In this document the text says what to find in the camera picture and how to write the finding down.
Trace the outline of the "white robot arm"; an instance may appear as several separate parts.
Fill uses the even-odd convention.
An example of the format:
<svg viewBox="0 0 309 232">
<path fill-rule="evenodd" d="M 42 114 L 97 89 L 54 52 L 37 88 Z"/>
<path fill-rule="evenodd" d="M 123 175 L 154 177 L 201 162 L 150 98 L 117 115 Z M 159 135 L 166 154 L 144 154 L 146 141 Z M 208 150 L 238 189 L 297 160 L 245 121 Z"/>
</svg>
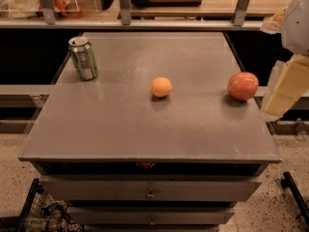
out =
<svg viewBox="0 0 309 232">
<path fill-rule="evenodd" d="M 266 122 L 283 117 L 309 90 L 309 0 L 293 0 L 284 12 L 280 25 L 281 41 L 293 57 L 277 61 L 268 79 L 261 103 Z"/>
</svg>

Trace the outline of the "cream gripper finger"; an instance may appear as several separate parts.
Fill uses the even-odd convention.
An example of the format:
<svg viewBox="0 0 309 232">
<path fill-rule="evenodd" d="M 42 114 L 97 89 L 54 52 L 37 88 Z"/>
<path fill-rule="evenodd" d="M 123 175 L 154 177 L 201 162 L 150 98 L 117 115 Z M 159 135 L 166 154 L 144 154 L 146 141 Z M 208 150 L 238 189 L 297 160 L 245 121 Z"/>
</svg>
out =
<svg viewBox="0 0 309 232">
<path fill-rule="evenodd" d="M 262 100 L 264 117 L 282 117 L 309 90 L 309 57 L 295 54 L 289 61 L 277 61 Z"/>
<path fill-rule="evenodd" d="M 287 9 L 278 11 L 276 14 L 265 17 L 260 30 L 267 34 L 281 34 Z"/>
</svg>

